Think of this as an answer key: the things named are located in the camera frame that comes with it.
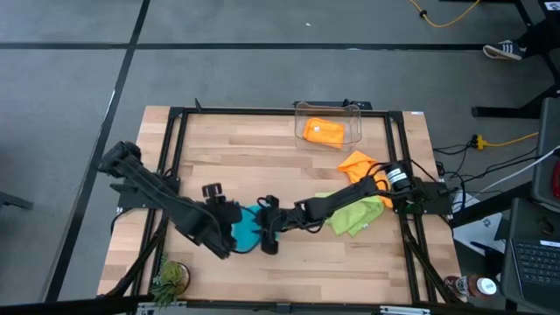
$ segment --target gray floor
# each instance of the gray floor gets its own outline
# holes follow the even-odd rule
[[[469,3],[423,0],[436,22]],[[542,13],[525,2],[531,17]],[[128,42],[141,1],[3,1],[0,42]],[[152,1],[140,42],[484,43],[524,30],[515,7],[483,3],[464,21],[433,29],[406,0]],[[0,191],[33,200],[0,212],[0,305],[41,291],[105,115],[124,51],[0,50]],[[474,119],[471,106],[519,106],[552,83],[539,58],[520,63],[481,52],[136,51],[108,146],[134,140],[146,105],[289,107],[294,100],[369,100],[378,109],[424,111],[434,146],[472,134],[501,142],[538,122]],[[465,173],[531,150],[534,140],[471,151]],[[460,157],[436,155],[448,170]],[[473,181],[479,190],[514,168]],[[500,186],[508,189],[528,177]],[[117,195],[100,176],[61,298],[95,295]],[[464,273],[480,262],[458,248]]]

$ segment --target bottle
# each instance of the bottle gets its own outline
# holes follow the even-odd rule
[[[447,276],[444,283],[460,298],[488,298],[497,291],[496,283],[482,275]]]

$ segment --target wooden table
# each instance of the wooden table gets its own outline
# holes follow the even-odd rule
[[[136,143],[142,149],[144,164],[151,170],[156,169],[168,111],[168,107],[149,106],[144,112]],[[437,176],[424,114],[404,112],[403,116],[410,155]],[[254,205],[257,197],[274,194],[281,207],[293,207],[296,200],[347,186],[346,174],[336,167],[351,152],[300,150],[294,144],[293,124],[293,116],[282,115],[189,115],[179,168],[179,194],[203,200],[200,188],[220,182],[226,196],[243,205]],[[398,132],[393,127],[400,155]],[[178,128],[174,130],[172,144]],[[362,133],[355,149],[388,161],[383,120],[362,117]],[[171,156],[172,150],[167,165],[171,165]],[[429,180],[418,169],[414,173]],[[99,293],[110,290],[136,259],[146,213],[132,211],[115,224]],[[458,275],[451,230],[435,215],[424,216],[423,224],[431,263],[441,277]],[[191,286],[181,298],[411,303],[398,218],[388,209],[355,238],[347,234],[336,236],[328,226],[318,234],[292,230],[280,235],[277,255],[265,255],[257,248],[247,255],[232,254],[227,260],[193,245],[170,223],[164,251],[170,259],[185,263],[192,271]],[[150,260],[146,264],[141,293],[147,292],[151,263]],[[416,273],[421,298],[427,300],[424,274],[418,262]]]

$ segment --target laptop keyboard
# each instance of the laptop keyboard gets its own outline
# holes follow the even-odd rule
[[[514,253],[522,281],[560,286],[560,248],[514,241]]]

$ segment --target white cable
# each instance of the white cable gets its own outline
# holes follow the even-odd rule
[[[493,184],[487,186],[487,187],[484,188],[483,190],[477,192],[474,196],[472,196],[470,199],[468,199],[467,201],[465,201],[465,203],[468,203],[469,201],[473,200],[474,198],[476,198],[476,197],[477,197],[478,195],[480,195],[481,193],[483,193],[483,192],[487,191],[488,189],[490,189],[490,188],[492,188],[492,187],[498,185],[499,183],[502,183],[502,182],[504,182],[504,181],[506,181],[506,180],[508,180],[508,179],[511,179],[511,178],[513,178],[513,177],[515,177],[515,176],[517,176],[517,175],[519,175],[519,174],[525,172],[526,170],[530,169],[531,167],[533,167],[533,166],[535,166],[535,165],[541,163],[542,161],[544,161],[545,158],[548,158],[549,156],[551,156],[551,155],[554,153],[554,151],[556,151],[556,150],[558,150],[558,149],[560,149],[560,145],[558,145],[556,148],[554,148],[553,150],[551,150],[549,153],[543,155],[541,158],[537,159],[535,162],[533,162],[533,163],[531,163],[531,164],[529,164],[529,165],[523,167],[523,168],[520,169],[519,171],[516,171],[515,173],[513,173],[513,174],[511,174],[511,175],[509,175],[509,176],[507,176],[507,177],[505,177],[505,178],[502,178],[502,179],[498,180],[497,182],[495,182],[495,183],[493,183]]]

